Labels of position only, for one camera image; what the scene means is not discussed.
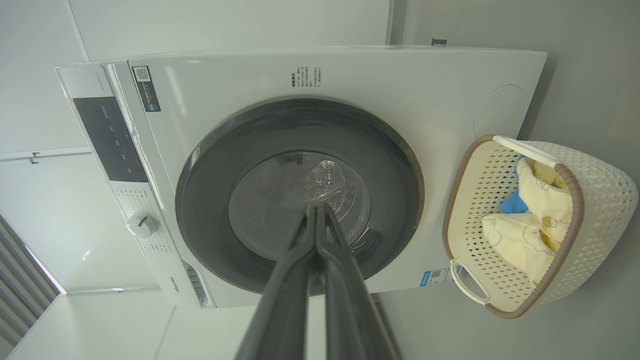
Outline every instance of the white washing machine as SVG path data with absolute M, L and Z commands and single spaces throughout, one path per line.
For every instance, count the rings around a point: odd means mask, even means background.
M 518 134 L 546 57 L 323 47 L 57 71 L 168 300 L 233 307 L 259 301 L 296 217 L 320 201 L 371 292 L 447 268 L 442 220 L 463 152 Z

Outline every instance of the label sticker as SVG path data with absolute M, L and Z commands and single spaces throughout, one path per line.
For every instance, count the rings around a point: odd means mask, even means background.
M 321 67 L 299 66 L 291 72 L 292 88 L 319 88 L 321 85 Z
M 460 274 L 462 266 L 456 266 L 456 272 Z M 453 277 L 450 274 L 451 269 L 444 268 L 440 270 L 425 271 L 420 282 L 420 287 L 435 284 L 444 284 L 446 282 L 452 282 Z
M 134 66 L 131 67 L 131 70 L 133 71 L 133 76 L 136 78 L 138 91 L 142 98 L 142 104 L 145 106 L 145 111 L 160 111 L 160 104 L 158 104 L 156 89 L 154 88 L 154 82 L 151 80 L 149 67 Z

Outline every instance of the washing machine door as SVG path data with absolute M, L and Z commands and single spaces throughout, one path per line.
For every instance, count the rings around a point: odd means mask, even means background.
M 374 115 L 329 99 L 287 98 L 243 110 L 205 136 L 180 175 L 176 214 L 203 266 L 261 293 L 301 210 L 322 201 L 366 279 L 411 240 L 422 173 L 407 143 Z

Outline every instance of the plastic laundry basket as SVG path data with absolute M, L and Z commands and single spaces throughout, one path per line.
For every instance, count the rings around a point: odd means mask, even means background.
M 566 181 L 573 202 L 569 229 L 534 288 L 527 275 L 504 261 L 483 238 L 481 219 L 517 188 L 520 155 L 551 166 Z M 501 318 L 522 316 L 533 304 L 576 290 L 620 239 L 636 208 L 637 189 L 617 168 L 583 152 L 546 142 L 484 136 L 467 150 L 458 169 L 443 226 L 444 247 L 460 290 Z M 472 293 L 453 270 L 462 265 L 485 292 Z

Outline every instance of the yellow cloth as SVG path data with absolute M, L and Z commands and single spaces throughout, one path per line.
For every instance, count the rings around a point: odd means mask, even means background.
M 555 255 L 542 241 L 538 217 L 529 212 L 491 214 L 482 219 L 482 225 L 489 245 L 537 286 Z
M 502 258 L 537 286 L 562 244 L 572 215 L 571 195 L 557 172 L 521 158 L 516 163 L 524 214 L 491 214 L 482 219 L 484 238 Z
M 520 198 L 540 220 L 549 247 L 557 252 L 571 222 L 572 202 L 566 183 L 547 165 L 529 158 L 516 164 Z

